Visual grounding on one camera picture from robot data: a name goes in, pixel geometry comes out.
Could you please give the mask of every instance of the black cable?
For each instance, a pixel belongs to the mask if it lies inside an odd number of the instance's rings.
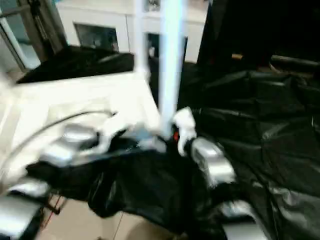
[[[105,114],[108,116],[112,116],[113,114],[109,111],[83,111],[83,112],[79,112],[76,114],[72,114],[69,115],[67,117],[64,117],[62,119],[59,119],[57,121],[54,121],[46,126],[43,126],[42,128],[40,128],[38,131],[36,131],[35,133],[33,133],[31,136],[27,137],[22,143],[20,143],[14,150],[11,151],[11,153],[9,154],[9,156],[3,161],[3,165],[2,165],[2,169],[0,172],[0,180],[6,176],[6,165],[10,162],[10,160],[12,158],[14,158],[18,153],[21,152],[21,150],[27,145],[29,144],[32,140],[34,140],[36,137],[38,137],[41,133],[43,133],[44,131],[60,124],[63,123],[67,120],[82,116],[82,115],[89,115],[89,114]]]

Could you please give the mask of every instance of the cabinet door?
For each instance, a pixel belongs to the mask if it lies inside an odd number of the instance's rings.
[[[69,45],[129,52],[125,15],[59,6],[58,12]]]
[[[127,31],[129,37],[129,46],[130,52],[135,53],[134,49],[134,17],[127,16]],[[156,36],[159,36],[162,32],[161,20],[158,18],[147,17],[143,21],[144,31],[147,33],[148,38],[148,51],[149,54],[157,55],[157,48],[159,44],[159,40],[157,40]],[[204,31],[204,23],[191,23],[185,22],[185,52],[184,52],[184,60],[186,62],[197,62],[202,34]]]

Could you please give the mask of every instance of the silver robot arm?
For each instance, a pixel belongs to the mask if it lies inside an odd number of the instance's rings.
[[[75,156],[99,143],[98,133],[89,127],[69,124],[60,138],[52,142],[39,157],[56,167],[72,164]],[[43,208],[48,204],[51,187],[44,181],[24,177],[0,196],[0,240],[33,240],[43,221]]]

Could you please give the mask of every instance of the white pole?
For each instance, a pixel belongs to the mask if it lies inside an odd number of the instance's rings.
[[[186,0],[161,1],[159,107],[163,137],[171,136],[171,123],[177,110],[180,74],[184,56],[184,13]]]
[[[149,75],[149,68],[147,64],[147,39],[143,28],[144,8],[144,0],[134,1],[134,71],[136,73],[142,73],[142,76],[147,78]]]

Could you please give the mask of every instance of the silver metal part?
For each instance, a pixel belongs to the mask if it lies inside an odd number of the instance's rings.
[[[64,128],[63,138],[73,143],[91,142],[97,139],[97,132],[91,127],[68,124]]]
[[[220,183],[232,183],[236,174],[223,151],[203,137],[196,138],[191,146],[191,157],[207,177],[211,187]]]
[[[39,204],[21,197],[1,196],[0,233],[12,240],[18,240],[40,207]]]
[[[69,166],[80,151],[88,150],[98,141],[97,132],[86,126],[68,124],[61,138],[51,143],[41,153],[39,161],[59,168]]]
[[[10,187],[7,192],[18,191],[25,195],[38,198],[48,194],[49,185],[45,181],[24,177],[16,185]]]
[[[272,239],[267,229],[264,228],[264,225],[261,222],[258,215],[256,214],[256,211],[248,202],[243,200],[238,200],[234,202],[225,202],[220,206],[220,210],[224,216],[231,219],[237,218],[237,217],[244,217],[244,216],[251,217],[255,221],[255,224],[253,223],[247,224],[247,227],[250,228],[254,233],[255,238],[252,238],[252,239],[255,239],[255,240],[267,240],[267,239],[271,240]],[[249,239],[248,232],[242,232],[239,236],[245,236],[246,238],[244,239],[246,240]]]

